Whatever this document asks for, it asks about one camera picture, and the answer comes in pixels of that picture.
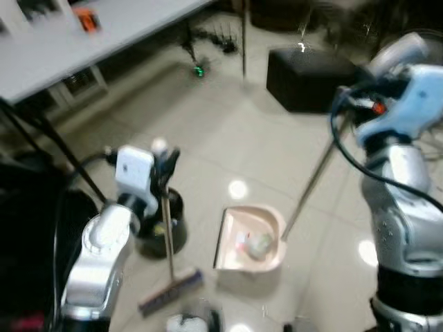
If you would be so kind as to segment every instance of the black cable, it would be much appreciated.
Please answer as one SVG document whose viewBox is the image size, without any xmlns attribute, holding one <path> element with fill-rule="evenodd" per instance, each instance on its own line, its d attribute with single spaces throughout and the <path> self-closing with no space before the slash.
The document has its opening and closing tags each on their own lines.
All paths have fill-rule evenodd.
<svg viewBox="0 0 443 332">
<path fill-rule="evenodd" d="M 57 200 L 57 207 L 55 208 L 55 227 L 54 227 L 54 242 L 53 242 L 53 317 L 51 320 L 50 330 L 55 330 L 58 323 L 59 311 L 60 311 L 60 303 L 59 303 L 59 284 L 57 280 L 57 245 L 58 245 L 58 225 L 60 223 L 60 219 L 62 218 L 62 210 L 64 204 L 64 197 L 68 192 L 69 188 L 72 186 L 74 180 L 80 174 L 81 169 L 84 169 L 87 165 L 97 160 L 110 160 L 114 157 L 114 153 L 112 151 L 102 151 L 96 154 L 92 154 L 86 157 L 83 161 L 80 162 L 79 167 L 77 167 L 74 172 L 68 177 L 65 186 L 62 188 L 60 192 L 60 196 Z"/>
<path fill-rule="evenodd" d="M 329 116 L 329 124 L 332 132 L 332 138 L 334 139 L 334 144 L 337 146 L 338 150 L 343 154 L 345 159 L 355 168 L 357 168 L 361 173 L 365 174 L 366 176 L 373 178 L 374 180 L 381 181 L 383 183 L 387 183 L 389 185 L 393 185 L 394 187 L 397 187 L 401 190 L 404 190 L 406 192 L 409 192 L 411 194 L 414 194 L 415 196 L 420 197 L 421 199 L 424 199 L 425 201 L 428 201 L 430 204 L 434 205 L 441 213 L 443 213 L 443 205 L 434 199 L 433 197 L 429 196 L 425 192 L 422 192 L 421 190 L 417 190 L 413 187 L 410 187 L 408 185 L 404 185 L 403 183 L 399 183 L 397 181 L 394 181 L 390 178 L 385 178 L 384 176 L 380 176 L 378 174 L 375 174 L 374 172 L 370 171 L 366 166 L 359 163 L 351 154 L 347 151 L 347 149 L 343 146 L 341 143 L 340 135 L 338 134 L 338 127 L 336 123 L 336 118 L 338 115 L 338 111 L 340 110 L 342 104 L 347 101 L 347 99 L 353 94 L 353 93 L 359 93 L 363 90 L 368 89 L 370 86 L 358 86 L 356 88 L 351 88 L 349 90 L 344 90 L 335 100 L 332 102 L 332 106 L 330 108 L 330 116 Z"/>
</svg>

